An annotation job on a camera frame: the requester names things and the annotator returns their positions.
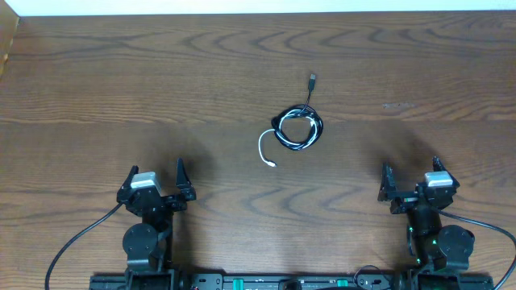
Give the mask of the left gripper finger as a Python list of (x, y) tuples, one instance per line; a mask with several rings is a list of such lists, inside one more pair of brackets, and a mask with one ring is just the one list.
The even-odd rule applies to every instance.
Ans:
[(176, 187), (186, 201), (195, 201), (197, 199), (196, 190), (189, 180), (182, 158), (177, 160)]
[(139, 172), (139, 167), (134, 165), (131, 167), (131, 170), (129, 171), (127, 178), (122, 183), (120, 189), (119, 189), (119, 197), (130, 197), (131, 196), (131, 182), (134, 177)]

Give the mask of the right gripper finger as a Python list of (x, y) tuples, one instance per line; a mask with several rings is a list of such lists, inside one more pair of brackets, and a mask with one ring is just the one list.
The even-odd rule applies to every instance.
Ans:
[(381, 185), (378, 193), (378, 201), (391, 201), (397, 194), (397, 186), (393, 169), (388, 163), (382, 164)]
[(443, 162), (437, 155), (432, 157), (432, 167), (433, 167), (433, 172), (441, 172), (442, 176), (445, 173), (447, 173), (447, 176), (448, 176), (448, 179), (450, 180), (450, 182), (447, 182), (446, 185), (449, 185), (449, 184), (458, 185), (458, 180), (445, 168), (445, 166), (443, 165)]

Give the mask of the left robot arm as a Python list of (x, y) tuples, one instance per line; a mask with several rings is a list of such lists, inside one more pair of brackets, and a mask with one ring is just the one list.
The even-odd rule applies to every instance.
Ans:
[(177, 160), (179, 192), (164, 196), (155, 172), (134, 166), (117, 192), (116, 201), (141, 218), (123, 236), (127, 254), (125, 289), (181, 289), (181, 272), (172, 267), (173, 215), (197, 199), (182, 159)]

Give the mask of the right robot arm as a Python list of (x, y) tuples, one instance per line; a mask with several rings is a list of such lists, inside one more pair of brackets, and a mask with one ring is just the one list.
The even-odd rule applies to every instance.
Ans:
[(393, 168), (382, 165), (378, 200), (390, 203), (390, 213), (407, 216), (407, 244), (417, 263), (395, 275), (395, 289), (459, 289), (460, 274), (469, 267), (474, 234), (461, 226), (443, 225), (439, 214), (453, 202), (460, 183), (439, 157), (432, 159), (432, 167), (413, 190), (401, 191)]

